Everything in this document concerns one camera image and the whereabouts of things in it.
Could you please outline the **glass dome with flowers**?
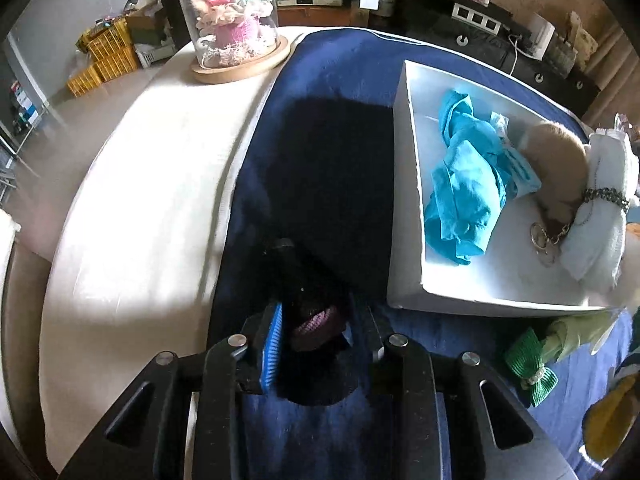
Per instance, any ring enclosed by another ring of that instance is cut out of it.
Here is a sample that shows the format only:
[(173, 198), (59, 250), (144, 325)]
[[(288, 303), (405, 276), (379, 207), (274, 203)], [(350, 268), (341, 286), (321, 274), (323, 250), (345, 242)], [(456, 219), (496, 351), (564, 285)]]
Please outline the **glass dome with flowers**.
[(276, 0), (180, 0), (194, 47), (191, 70), (225, 84), (271, 70), (291, 52), (278, 29)]

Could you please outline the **yellow green plush toy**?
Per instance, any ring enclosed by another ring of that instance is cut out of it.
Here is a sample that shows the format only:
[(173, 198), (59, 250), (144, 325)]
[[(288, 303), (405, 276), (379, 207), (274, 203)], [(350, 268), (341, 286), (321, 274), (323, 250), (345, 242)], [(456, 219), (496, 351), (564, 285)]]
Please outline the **yellow green plush toy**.
[(639, 374), (628, 375), (587, 411), (582, 435), (587, 455), (597, 463), (611, 458), (639, 415)]

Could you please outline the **teal cloth garment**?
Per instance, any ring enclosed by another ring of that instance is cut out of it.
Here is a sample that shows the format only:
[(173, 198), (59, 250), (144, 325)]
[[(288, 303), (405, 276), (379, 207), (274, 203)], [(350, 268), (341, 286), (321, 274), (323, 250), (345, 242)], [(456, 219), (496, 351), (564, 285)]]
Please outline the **teal cloth garment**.
[(504, 206), (537, 192), (540, 180), (508, 140), (509, 118), (475, 115), (471, 97), (449, 90), (438, 111), (438, 131), (446, 146), (431, 171), (433, 189), (424, 207), (428, 246), (455, 264), (467, 266), (484, 255)]

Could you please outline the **white knitted towel bundle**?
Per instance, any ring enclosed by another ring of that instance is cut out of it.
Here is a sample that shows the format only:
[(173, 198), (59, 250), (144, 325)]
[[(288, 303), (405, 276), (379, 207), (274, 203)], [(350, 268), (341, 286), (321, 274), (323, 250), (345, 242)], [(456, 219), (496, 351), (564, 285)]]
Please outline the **white knitted towel bundle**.
[(627, 214), (637, 205), (639, 161), (626, 133), (615, 129), (590, 136), (587, 160), (587, 186), (561, 245), (560, 263), (585, 289), (605, 294), (620, 277)]

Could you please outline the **black tv cabinet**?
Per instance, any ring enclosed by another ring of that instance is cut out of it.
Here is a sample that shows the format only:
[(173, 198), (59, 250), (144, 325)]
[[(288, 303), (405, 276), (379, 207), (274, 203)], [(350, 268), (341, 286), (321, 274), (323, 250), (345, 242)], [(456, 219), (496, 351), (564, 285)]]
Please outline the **black tv cabinet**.
[[(451, 12), (455, 2), (501, 22), (502, 29), (494, 36), (454, 20)], [(370, 18), (369, 26), (476, 58), (528, 84), (578, 117), (600, 93), (597, 84), (576, 67), (562, 76), (548, 62), (525, 56), (522, 44), (528, 40), (528, 33), (511, 20), (509, 12), (493, 4), (482, 11), (477, 4), (464, 0), (394, 0), (392, 14)]]

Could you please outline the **white power strip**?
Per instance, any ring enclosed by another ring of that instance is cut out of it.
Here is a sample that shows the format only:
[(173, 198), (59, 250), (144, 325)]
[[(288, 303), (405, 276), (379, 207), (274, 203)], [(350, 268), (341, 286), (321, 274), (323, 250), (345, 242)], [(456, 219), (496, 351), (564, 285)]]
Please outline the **white power strip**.
[(464, 24), (470, 25), (472, 27), (478, 28), (483, 32), (487, 32), (488, 34), (497, 36), (502, 29), (502, 23), (495, 20), (494, 18), (490, 18), (488, 15), (469, 8), (468, 6), (464, 6), (460, 3), (454, 3), (454, 7), (452, 8), (451, 17), (454, 20), (462, 22)]

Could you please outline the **green ribbon bow toy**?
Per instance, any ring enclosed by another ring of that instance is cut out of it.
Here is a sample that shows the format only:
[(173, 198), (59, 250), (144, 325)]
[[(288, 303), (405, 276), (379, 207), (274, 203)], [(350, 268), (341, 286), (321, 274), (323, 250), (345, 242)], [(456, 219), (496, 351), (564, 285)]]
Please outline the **green ribbon bow toy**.
[(518, 337), (504, 355), (504, 362), (518, 378), (520, 388), (530, 404), (538, 406), (559, 382), (551, 369), (552, 363), (566, 359), (582, 347), (592, 356), (608, 340), (622, 310), (603, 311), (587, 315), (556, 318), (546, 336), (539, 339), (532, 328)]

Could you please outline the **navy blue round rug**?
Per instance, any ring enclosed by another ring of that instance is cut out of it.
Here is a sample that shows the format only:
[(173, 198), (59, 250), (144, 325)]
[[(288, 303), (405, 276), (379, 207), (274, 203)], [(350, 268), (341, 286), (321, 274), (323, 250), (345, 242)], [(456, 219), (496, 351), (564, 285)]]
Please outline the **navy blue round rug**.
[[(236, 180), (226, 247), (210, 316), (210, 346), (264, 310), (273, 280), (304, 284), (327, 301), (369, 300), (428, 351), (476, 350), (506, 382), (503, 353), (545, 318), (473, 318), (390, 309), (386, 284), (393, 210), (393, 102), (405, 60), (434, 66), (523, 103), (582, 134), (576, 119), (535, 91), (460, 55), (363, 29), (311, 32), (295, 48), (262, 109)], [(265, 252), (292, 240), (296, 269)], [(529, 410), (579, 479), (597, 469), (580, 456), (582, 416), (604, 395), (608, 371), (626, 358), (624, 313), (603, 349), (580, 349), (553, 369), (559, 385)], [(361, 389), (337, 405), (303, 408), (275, 396), (244, 398), (251, 479), (383, 479), (384, 448)]]

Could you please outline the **tan plush toy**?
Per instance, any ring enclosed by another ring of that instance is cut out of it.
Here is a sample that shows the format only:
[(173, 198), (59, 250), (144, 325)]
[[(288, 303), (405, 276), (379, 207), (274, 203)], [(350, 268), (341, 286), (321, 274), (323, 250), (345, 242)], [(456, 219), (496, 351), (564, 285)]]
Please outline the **tan plush toy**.
[(584, 144), (557, 122), (541, 122), (523, 134), (518, 151), (540, 180), (535, 197), (544, 216), (557, 224), (572, 222), (588, 179)]

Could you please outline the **yellow plastic crates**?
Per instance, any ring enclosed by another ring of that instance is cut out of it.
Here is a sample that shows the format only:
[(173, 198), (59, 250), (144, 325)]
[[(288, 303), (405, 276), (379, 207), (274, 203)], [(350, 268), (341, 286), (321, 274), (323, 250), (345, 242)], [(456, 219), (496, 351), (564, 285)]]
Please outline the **yellow plastic crates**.
[(104, 82), (130, 74), (140, 67), (126, 18), (107, 18), (86, 29), (76, 41), (86, 66), (67, 79), (73, 96), (83, 96)]

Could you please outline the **large white fluffy plush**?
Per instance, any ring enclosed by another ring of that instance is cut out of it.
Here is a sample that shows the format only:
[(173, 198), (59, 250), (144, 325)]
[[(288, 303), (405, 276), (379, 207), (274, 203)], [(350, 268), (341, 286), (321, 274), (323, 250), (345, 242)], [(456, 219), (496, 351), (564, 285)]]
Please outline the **large white fluffy plush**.
[(639, 225), (628, 224), (626, 245), (617, 284), (618, 301), (631, 315), (639, 310)]

